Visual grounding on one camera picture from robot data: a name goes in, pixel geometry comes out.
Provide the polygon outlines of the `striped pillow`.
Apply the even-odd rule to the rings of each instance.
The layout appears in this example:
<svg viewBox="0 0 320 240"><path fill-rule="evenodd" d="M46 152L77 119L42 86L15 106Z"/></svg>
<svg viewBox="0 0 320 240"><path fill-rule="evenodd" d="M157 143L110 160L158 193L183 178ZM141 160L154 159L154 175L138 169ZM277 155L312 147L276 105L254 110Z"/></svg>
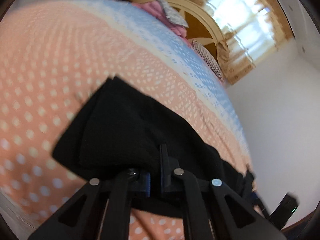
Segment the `striped pillow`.
<svg viewBox="0 0 320 240"><path fill-rule="evenodd" d="M207 66L214 72L221 82L224 81L224 75L213 55L199 42L193 40L191 43L193 50L203 59Z"/></svg>

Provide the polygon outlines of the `black pants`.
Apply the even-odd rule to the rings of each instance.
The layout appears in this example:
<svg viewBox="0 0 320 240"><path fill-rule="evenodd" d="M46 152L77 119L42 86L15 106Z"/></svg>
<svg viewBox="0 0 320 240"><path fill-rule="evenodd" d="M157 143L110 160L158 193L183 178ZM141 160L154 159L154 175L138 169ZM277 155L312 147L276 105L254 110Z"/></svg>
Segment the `black pants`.
<svg viewBox="0 0 320 240"><path fill-rule="evenodd" d="M115 77L91 96L56 143L52 156L85 180L111 182L130 169L150 175L150 196L135 209L180 217L176 192L161 192L161 146L197 178L224 181L247 199L253 174L239 173L206 144L189 123L153 98Z"/></svg>

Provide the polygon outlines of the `grey patterned pillow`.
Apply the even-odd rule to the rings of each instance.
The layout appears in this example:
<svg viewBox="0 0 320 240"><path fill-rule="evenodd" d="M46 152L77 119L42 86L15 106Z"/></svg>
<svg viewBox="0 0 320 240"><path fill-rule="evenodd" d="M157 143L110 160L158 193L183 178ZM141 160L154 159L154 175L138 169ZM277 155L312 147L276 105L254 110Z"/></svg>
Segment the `grey patterned pillow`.
<svg viewBox="0 0 320 240"><path fill-rule="evenodd" d="M186 20L175 10L166 0L156 0L162 7L167 20L175 25L180 25L188 28L189 25Z"/></svg>

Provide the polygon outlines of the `pink blue dotted bedspread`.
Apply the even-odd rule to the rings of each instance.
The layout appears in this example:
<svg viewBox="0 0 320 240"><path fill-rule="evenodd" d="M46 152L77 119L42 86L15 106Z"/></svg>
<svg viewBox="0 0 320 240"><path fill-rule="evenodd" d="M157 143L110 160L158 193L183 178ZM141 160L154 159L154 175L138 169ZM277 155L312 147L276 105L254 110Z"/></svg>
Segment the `pink blue dotted bedspread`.
<svg viewBox="0 0 320 240"><path fill-rule="evenodd" d="M219 79L186 42L117 0L54 0L1 21L1 214L19 239L82 187L50 155L85 101L118 76L179 114L245 174L248 144Z"/></svg>

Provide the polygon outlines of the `beige curtain behind headboard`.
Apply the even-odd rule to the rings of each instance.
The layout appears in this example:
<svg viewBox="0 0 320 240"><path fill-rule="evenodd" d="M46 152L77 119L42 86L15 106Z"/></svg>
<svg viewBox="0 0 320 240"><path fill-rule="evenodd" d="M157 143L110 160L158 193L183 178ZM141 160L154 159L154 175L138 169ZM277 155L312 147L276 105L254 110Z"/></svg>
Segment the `beige curtain behind headboard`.
<svg viewBox="0 0 320 240"><path fill-rule="evenodd" d="M191 0L218 25L217 60L233 85L294 37L278 0Z"/></svg>

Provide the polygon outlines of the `cream wooden headboard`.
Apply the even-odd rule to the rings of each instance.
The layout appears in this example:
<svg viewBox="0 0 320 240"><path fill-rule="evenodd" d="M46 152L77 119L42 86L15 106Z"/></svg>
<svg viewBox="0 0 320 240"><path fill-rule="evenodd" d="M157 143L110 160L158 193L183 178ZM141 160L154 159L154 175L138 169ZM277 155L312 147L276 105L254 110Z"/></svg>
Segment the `cream wooden headboard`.
<svg viewBox="0 0 320 240"><path fill-rule="evenodd" d="M204 9L190 0L166 0L171 7L186 20L186 39L202 44L218 62L218 46L222 44L223 34L217 23Z"/></svg>

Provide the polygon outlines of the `pink folded blanket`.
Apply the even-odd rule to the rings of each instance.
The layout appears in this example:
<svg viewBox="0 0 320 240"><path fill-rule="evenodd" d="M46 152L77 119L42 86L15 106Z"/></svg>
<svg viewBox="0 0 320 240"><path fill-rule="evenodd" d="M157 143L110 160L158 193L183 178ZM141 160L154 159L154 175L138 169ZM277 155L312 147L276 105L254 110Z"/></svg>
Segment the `pink folded blanket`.
<svg viewBox="0 0 320 240"><path fill-rule="evenodd" d="M167 28L169 28L175 35L180 37L188 47L191 47L191 43L186 39L187 30L184 26L171 23L166 15L164 10L162 9L161 5L157 1L147 2L147 3L132 3L134 6L138 7L146 11L148 14L152 15L153 17L157 18L161 23L163 23Z"/></svg>

